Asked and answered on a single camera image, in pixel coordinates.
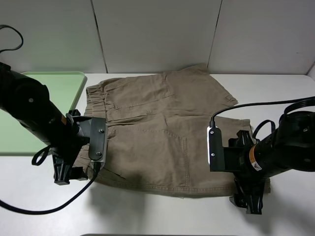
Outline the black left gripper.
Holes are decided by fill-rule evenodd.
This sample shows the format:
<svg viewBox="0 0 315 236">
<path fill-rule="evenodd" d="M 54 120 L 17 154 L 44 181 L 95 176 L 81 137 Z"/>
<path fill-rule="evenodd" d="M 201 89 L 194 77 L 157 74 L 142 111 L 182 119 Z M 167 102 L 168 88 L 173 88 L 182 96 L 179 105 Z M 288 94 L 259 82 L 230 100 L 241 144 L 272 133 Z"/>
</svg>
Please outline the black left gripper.
<svg viewBox="0 0 315 236">
<path fill-rule="evenodd" d="M 54 166 L 54 183 L 68 185 L 70 180 L 88 180 L 88 175 L 83 167 L 70 166 L 64 160 L 77 158 L 82 146 L 86 145 L 90 138 L 84 134 L 82 122 L 88 122 L 89 117 L 82 116 L 77 109 L 70 110 L 65 115 L 65 123 L 57 121 L 51 132 L 51 147 Z"/>
</svg>

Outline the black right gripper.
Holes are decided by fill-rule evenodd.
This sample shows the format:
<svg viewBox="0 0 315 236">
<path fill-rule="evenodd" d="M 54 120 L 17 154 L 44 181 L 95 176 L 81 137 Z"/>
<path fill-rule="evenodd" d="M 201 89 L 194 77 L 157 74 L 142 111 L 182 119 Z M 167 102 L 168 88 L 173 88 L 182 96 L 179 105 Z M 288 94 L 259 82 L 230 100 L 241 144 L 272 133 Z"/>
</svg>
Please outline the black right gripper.
<svg viewBox="0 0 315 236">
<path fill-rule="evenodd" d="M 224 147 L 225 171 L 233 173 L 237 192 L 229 197 L 230 202 L 246 209 L 246 214 L 262 214 L 265 178 L 250 161 L 250 150 L 262 140 L 252 139 L 250 132 L 240 130 L 236 138 L 228 141 Z"/>
</svg>

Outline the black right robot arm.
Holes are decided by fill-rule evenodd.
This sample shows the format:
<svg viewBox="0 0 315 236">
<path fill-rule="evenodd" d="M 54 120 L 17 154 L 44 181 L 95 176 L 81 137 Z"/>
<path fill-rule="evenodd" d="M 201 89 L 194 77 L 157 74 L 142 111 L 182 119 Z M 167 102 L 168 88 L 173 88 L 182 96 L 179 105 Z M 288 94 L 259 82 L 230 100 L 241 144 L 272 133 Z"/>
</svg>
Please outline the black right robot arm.
<svg viewBox="0 0 315 236">
<path fill-rule="evenodd" d="M 270 178 L 289 170 L 315 170 L 315 114 L 304 111 L 314 106 L 315 99 L 304 98 L 285 108 L 279 126 L 271 122 L 271 134 L 262 140 L 253 139 L 263 121 L 250 135 L 239 131 L 224 150 L 225 170 L 234 174 L 236 193 L 230 201 L 245 208 L 248 214 L 261 214 L 263 194 Z"/>
</svg>

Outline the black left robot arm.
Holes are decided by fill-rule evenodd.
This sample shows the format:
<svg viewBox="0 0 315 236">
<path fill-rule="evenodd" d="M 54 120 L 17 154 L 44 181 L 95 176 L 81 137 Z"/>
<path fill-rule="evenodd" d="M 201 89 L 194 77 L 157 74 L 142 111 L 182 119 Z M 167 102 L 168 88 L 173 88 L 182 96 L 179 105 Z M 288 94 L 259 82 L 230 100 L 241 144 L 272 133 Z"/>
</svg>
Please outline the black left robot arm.
<svg viewBox="0 0 315 236">
<path fill-rule="evenodd" d="M 73 165 L 81 147 L 89 139 L 79 135 L 79 124 L 71 114 L 63 115 L 50 101 L 45 85 L 1 63 L 0 108 L 46 144 L 34 155 L 32 165 L 41 165 L 51 154 L 56 184 L 88 179 L 82 167 Z"/>
</svg>

